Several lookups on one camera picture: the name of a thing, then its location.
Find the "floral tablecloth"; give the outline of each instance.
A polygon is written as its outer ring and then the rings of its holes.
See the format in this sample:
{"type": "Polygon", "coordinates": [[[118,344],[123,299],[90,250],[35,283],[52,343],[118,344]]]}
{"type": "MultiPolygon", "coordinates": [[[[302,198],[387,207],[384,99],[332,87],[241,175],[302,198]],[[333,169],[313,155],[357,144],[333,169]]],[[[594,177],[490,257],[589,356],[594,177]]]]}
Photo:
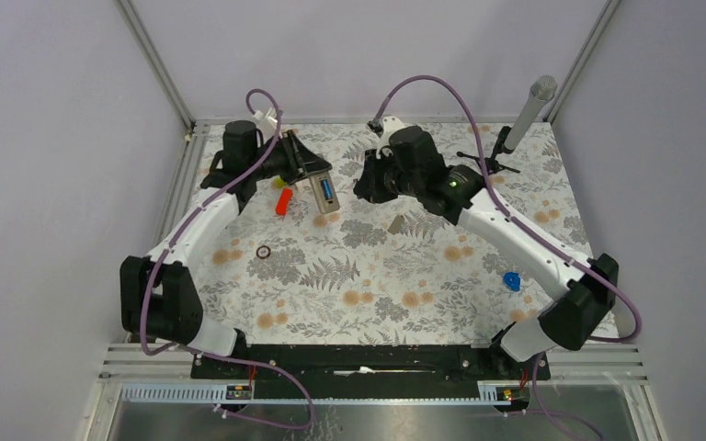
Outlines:
{"type": "MultiPolygon", "coordinates": [[[[421,124],[447,164],[474,162],[469,124],[421,124]]],[[[537,314],[550,298],[529,275],[521,290],[503,283],[515,265],[482,238],[428,214],[413,198],[371,205],[353,195],[363,152],[376,141],[359,124],[301,124],[312,151],[334,165],[341,209],[318,214],[313,193],[298,185],[288,214],[275,214],[281,189],[260,182],[242,215],[191,268],[205,312],[259,344],[473,344],[490,341],[512,321],[537,314]],[[400,232],[386,230],[403,215],[400,232]],[[256,257],[267,245],[271,256],[256,257]]],[[[500,124],[481,124],[487,152],[500,124]]],[[[222,148],[223,126],[212,126],[196,188],[222,148]]],[[[583,223],[549,124],[532,125],[503,164],[521,174],[493,177],[497,189],[546,231],[590,254],[583,223]]],[[[192,205],[199,203],[194,190],[192,205]]],[[[596,335],[617,336],[611,316],[596,335]]]]}

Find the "wall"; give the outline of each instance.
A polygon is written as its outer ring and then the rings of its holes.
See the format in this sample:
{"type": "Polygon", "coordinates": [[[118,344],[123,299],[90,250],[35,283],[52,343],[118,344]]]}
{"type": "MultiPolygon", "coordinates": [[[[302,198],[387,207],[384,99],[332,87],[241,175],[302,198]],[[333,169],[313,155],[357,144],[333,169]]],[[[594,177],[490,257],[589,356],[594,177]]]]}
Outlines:
{"type": "Polygon", "coordinates": [[[706,2],[623,2],[554,128],[669,439],[706,439],[706,2]]]}
{"type": "Polygon", "coordinates": [[[112,1],[0,1],[0,441],[69,440],[184,130],[112,1]]]}
{"type": "MultiPolygon", "coordinates": [[[[416,74],[450,82],[476,115],[515,117],[537,77],[564,79],[605,0],[134,4],[196,118],[244,116],[241,96],[262,87],[286,118],[366,119],[416,74]]],[[[439,85],[408,89],[389,110],[461,115],[439,85]]]]}

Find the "table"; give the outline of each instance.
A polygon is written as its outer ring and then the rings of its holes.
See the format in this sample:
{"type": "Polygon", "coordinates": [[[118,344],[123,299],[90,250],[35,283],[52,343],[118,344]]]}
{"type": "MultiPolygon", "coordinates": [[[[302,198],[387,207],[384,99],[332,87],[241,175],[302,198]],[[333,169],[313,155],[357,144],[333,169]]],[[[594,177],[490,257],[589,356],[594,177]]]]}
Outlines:
{"type": "MultiPolygon", "coordinates": [[[[446,164],[468,164],[456,152],[476,154],[472,127],[427,123],[446,164]]],[[[480,124],[491,152],[501,124],[480,124]]],[[[318,214],[312,191],[298,185],[282,218],[281,189],[262,181],[241,216],[190,268],[205,313],[243,330],[257,344],[479,344],[513,321],[538,314],[550,298],[521,274],[521,290],[503,283],[518,268],[482,238],[427,213],[414,198],[371,205],[353,195],[363,152],[376,136],[363,124],[288,125],[313,152],[334,165],[341,209],[318,214]],[[401,214],[397,234],[386,231],[401,214]],[[267,245],[271,256],[256,257],[267,245]]],[[[223,125],[211,126],[191,195],[212,156],[222,148],[223,125]]],[[[512,155],[500,162],[521,170],[493,177],[518,211],[547,232],[590,255],[583,222],[551,126],[535,123],[512,155]]],[[[618,336],[612,317],[595,335],[618,336]]]]}

